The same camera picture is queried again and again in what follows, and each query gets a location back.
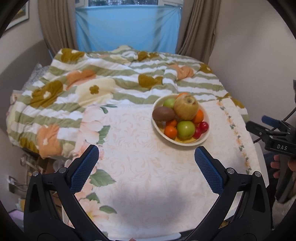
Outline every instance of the brown curtain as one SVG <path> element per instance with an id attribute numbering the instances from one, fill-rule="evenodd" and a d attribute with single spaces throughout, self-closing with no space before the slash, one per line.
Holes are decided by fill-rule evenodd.
<path id="1" fill-rule="evenodd" d="M 184 0 L 176 53 L 209 62 L 221 0 Z"/>
<path id="2" fill-rule="evenodd" d="M 61 48 L 78 49 L 74 0 L 38 0 L 44 40 L 53 55 Z"/>

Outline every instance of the screw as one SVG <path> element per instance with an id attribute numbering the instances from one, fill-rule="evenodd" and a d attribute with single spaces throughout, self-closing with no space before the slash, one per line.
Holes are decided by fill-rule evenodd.
<path id="1" fill-rule="evenodd" d="M 59 169 L 59 173 L 65 173 L 67 171 L 67 168 L 66 167 L 61 167 Z"/>
<path id="2" fill-rule="evenodd" d="M 38 174 L 39 174 L 38 171 L 34 171 L 32 175 L 33 175 L 33 177 L 36 177 Z"/>
<path id="3" fill-rule="evenodd" d="M 261 177 L 261 173 L 258 172 L 258 171 L 256 171 L 256 172 L 255 172 L 255 176 L 257 176 L 257 177 Z"/>
<path id="4" fill-rule="evenodd" d="M 232 168 L 228 168 L 228 169 L 227 169 L 227 172 L 228 172 L 229 174 L 234 174 L 234 170 L 233 170 Z"/>

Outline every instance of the brown fruit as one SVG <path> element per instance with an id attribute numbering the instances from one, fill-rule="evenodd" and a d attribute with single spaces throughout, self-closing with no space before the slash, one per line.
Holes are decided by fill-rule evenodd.
<path id="1" fill-rule="evenodd" d="M 174 111 L 183 120 L 192 120 L 199 109 L 198 101 L 191 95 L 179 96 L 174 104 Z"/>
<path id="2" fill-rule="evenodd" d="M 155 121 L 170 121 L 174 119 L 175 112 L 172 108 L 159 106 L 156 107 L 152 112 L 152 118 Z"/>

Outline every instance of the striped blanket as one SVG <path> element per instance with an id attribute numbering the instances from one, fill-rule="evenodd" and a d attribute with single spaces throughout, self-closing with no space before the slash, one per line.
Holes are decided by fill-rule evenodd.
<path id="1" fill-rule="evenodd" d="M 109 127 L 93 118 L 119 105 L 153 104 L 188 92 L 198 101 L 231 98 L 212 69 L 193 58 L 148 53 L 128 46 L 85 53 L 61 49 L 47 73 L 27 88 L 7 117 L 10 141 L 42 158 L 79 155 L 84 141 L 99 147 Z"/>

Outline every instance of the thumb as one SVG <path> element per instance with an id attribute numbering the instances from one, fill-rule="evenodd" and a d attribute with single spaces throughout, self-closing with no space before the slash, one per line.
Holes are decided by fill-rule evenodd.
<path id="1" fill-rule="evenodd" d="M 290 160 L 288 162 L 288 167 L 293 171 L 296 172 L 296 160 Z"/>

